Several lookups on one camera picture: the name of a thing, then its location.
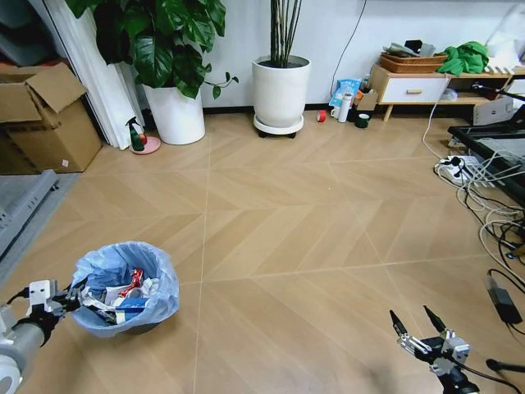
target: green cloth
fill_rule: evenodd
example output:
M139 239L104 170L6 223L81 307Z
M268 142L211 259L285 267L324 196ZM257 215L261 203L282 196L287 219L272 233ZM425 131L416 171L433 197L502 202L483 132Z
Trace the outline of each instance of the green cloth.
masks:
M479 74L485 70L489 62L485 45L477 41L469 41L457 48L448 47L443 53L448 57L443 65L437 69L437 72L454 74L455 76L462 72Z

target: white drawer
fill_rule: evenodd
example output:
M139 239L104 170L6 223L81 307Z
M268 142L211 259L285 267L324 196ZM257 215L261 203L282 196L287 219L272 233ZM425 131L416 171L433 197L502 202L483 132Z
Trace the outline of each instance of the white drawer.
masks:
M390 78L381 103L435 103L448 78Z

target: cardboard box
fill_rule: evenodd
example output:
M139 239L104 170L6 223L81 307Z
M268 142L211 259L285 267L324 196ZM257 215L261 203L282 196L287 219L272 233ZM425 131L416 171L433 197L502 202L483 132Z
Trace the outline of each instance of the cardboard box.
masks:
M85 92L64 63L0 68L0 173L85 170L102 146Z
M376 109L378 94L376 92L365 93L358 101L358 111L373 111Z

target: wooden floor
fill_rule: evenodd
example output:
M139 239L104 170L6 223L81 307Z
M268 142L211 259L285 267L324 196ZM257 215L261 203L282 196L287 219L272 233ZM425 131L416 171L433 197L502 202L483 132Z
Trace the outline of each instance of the wooden floor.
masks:
M525 363L525 337L509 333L484 288L495 264L479 226L432 174L427 120L360 130L315 115L295 140L259 139L249 116L233 114L207 117L206 137L189 146L145 157L104 148L2 296L47 277L66 285L89 250L141 240L171 255L180 311L111 340L67 318L21 392L441 393L390 322L394 309L411 333L434 336L422 305L472 345L472 367ZM434 121L435 149L446 152L440 141L458 123ZM483 394L512 392L472 380Z

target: woven basket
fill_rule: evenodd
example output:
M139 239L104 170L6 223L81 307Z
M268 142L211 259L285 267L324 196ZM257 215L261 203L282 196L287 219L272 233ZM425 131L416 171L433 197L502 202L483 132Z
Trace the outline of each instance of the woven basket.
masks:
M384 55L379 57L379 64L390 72L396 74L430 74L441 67L443 63L434 64L403 64L392 62Z
M399 57L389 55L388 53L382 53L381 56L386 57L392 62L401 64L442 64L447 58L447 55L435 55L430 57Z

